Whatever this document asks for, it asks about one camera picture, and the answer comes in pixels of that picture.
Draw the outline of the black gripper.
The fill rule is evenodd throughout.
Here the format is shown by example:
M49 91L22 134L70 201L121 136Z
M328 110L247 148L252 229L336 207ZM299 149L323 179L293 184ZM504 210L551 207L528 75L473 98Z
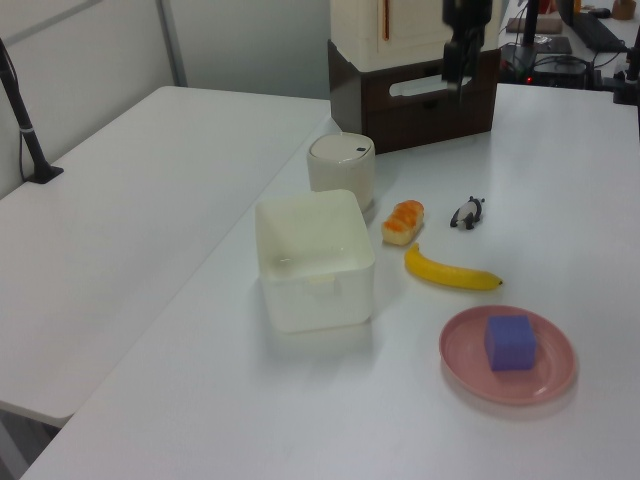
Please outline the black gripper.
M458 44L476 41L484 45L485 28L492 18L492 0L443 0L442 20L452 29L450 42L444 45L442 79L456 83L457 100L473 79L473 54L466 48L458 66Z

